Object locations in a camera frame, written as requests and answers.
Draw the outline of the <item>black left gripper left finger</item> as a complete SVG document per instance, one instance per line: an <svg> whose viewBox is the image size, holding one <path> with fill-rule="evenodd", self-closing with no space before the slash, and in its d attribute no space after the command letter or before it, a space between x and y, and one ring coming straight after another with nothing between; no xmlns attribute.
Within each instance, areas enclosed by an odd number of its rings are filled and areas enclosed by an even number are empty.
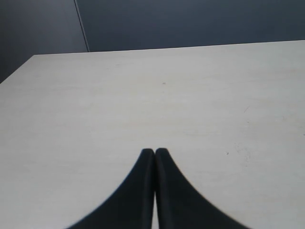
<svg viewBox="0 0 305 229"><path fill-rule="evenodd" d="M125 180L71 229L150 229L155 191L155 154L143 149Z"/></svg>

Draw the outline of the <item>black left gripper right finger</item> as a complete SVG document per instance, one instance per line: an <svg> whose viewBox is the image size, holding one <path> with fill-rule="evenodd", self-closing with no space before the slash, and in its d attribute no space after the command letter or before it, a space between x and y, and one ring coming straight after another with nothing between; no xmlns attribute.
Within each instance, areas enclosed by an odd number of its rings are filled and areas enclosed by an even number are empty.
<svg viewBox="0 0 305 229"><path fill-rule="evenodd" d="M185 178L166 148L155 152L155 172L159 228L247 228L206 200Z"/></svg>

